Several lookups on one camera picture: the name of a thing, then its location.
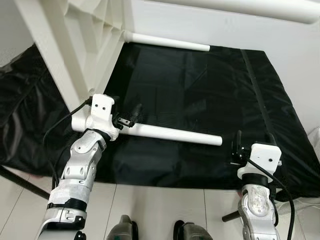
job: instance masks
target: black mat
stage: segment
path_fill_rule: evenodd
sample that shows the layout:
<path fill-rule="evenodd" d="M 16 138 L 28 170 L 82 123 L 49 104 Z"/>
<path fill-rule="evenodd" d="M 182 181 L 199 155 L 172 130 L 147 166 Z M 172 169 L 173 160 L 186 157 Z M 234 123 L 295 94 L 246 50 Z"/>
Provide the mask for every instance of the black mat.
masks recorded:
<path fill-rule="evenodd" d="M 248 64 L 252 69 L 249 74 Z M 266 132 L 256 80 L 272 134 L 282 151 L 275 175 L 295 196 L 320 196 L 320 164 L 284 87 L 262 51 L 211 47 L 211 52 L 125 44 L 106 93 L 121 97 L 122 116 L 142 103 L 140 123 L 223 137 L 222 146 L 120 136 L 108 144 L 97 180 L 159 187 L 239 189 L 230 165 L 238 130 Z M 50 175 L 42 137 L 67 108 L 36 47 L 0 68 L 0 162 Z M 49 139 L 61 173 L 79 137 L 70 121 Z"/>

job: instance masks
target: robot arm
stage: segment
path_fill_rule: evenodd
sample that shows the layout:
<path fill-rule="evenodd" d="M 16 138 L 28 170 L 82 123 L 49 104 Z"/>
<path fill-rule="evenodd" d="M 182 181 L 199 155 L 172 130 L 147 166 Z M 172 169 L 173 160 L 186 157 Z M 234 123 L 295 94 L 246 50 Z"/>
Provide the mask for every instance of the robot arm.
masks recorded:
<path fill-rule="evenodd" d="M 254 143 L 250 149 L 245 149 L 241 146 L 241 134 L 240 131 L 237 134 L 237 149 L 233 155 L 245 163 L 237 171 L 243 183 L 242 199 L 238 203 L 238 213 L 225 216 L 222 220 L 227 222 L 241 217 L 244 240 L 280 240 L 274 225 L 275 209 L 270 200 L 269 183 L 273 180 L 248 162 L 248 159 L 273 175 L 280 163 L 281 150 L 272 136 L 269 137 L 270 143 Z"/>
<path fill-rule="evenodd" d="M 97 164 L 109 139 L 95 130 L 87 130 L 73 143 L 60 183 L 51 191 L 36 239 L 86 239 L 80 230 L 85 227 L 86 209 L 96 177 Z"/>

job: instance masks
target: tiled floor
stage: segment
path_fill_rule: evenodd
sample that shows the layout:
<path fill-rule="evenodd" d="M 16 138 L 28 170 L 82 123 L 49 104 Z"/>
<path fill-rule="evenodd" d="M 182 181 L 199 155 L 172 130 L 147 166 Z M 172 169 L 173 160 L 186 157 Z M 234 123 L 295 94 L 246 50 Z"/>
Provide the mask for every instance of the tiled floor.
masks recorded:
<path fill-rule="evenodd" d="M 49 190 L 51 179 L 19 173 L 35 185 Z M 33 240 L 47 201 L 0 177 L 0 240 Z M 172 189 L 95 183 L 87 208 L 84 233 L 88 240 L 104 240 L 122 214 L 139 226 L 140 240 L 171 240 L 176 220 L 195 222 L 214 240 L 242 240 L 242 223 L 221 221 L 237 208 L 235 191 Z M 280 216 L 277 227 L 287 239 L 290 216 Z M 293 240 L 320 239 L 320 209 L 306 208 L 296 214 Z"/>

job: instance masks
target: white plastic rod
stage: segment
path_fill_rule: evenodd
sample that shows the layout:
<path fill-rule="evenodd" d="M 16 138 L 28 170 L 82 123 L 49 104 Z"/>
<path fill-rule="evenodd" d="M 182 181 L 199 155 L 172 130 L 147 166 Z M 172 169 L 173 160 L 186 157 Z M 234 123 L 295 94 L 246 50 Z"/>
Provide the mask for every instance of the white plastic rod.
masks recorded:
<path fill-rule="evenodd" d="M 150 44 L 150 45 L 156 45 L 156 46 L 163 46 L 163 47 L 170 47 L 170 48 L 177 48 L 177 49 L 190 49 L 190 50 L 203 51 L 203 52 L 210 51 L 209 45 L 173 40 L 173 39 L 168 39 L 163 37 L 143 35 L 143 34 L 138 34 L 130 31 L 125 31 L 123 36 L 124 36 L 124 40 L 127 43 L 133 42 L 133 43 L 139 43 L 139 44 Z"/>
<path fill-rule="evenodd" d="M 183 131 L 160 126 L 151 126 L 140 123 L 136 123 L 131 128 L 124 126 L 120 133 L 132 136 L 165 139 L 196 144 L 207 144 L 215 146 L 222 145 L 222 137 L 220 136 Z"/>
<path fill-rule="evenodd" d="M 320 4 L 309 0 L 148 0 L 282 19 L 304 24 L 319 20 Z"/>

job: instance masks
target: white wall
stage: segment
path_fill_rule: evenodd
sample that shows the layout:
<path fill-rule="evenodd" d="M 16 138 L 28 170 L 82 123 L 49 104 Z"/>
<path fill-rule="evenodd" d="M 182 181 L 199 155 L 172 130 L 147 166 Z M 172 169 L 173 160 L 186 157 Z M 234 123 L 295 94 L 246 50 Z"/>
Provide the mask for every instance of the white wall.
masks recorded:
<path fill-rule="evenodd" d="M 0 0 L 0 67 L 33 44 L 13 0 Z"/>
<path fill-rule="evenodd" d="M 124 2 L 125 24 L 131 31 L 265 51 L 305 131 L 320 126 L 319 22 L 307 25 L 144 0 Z"/>

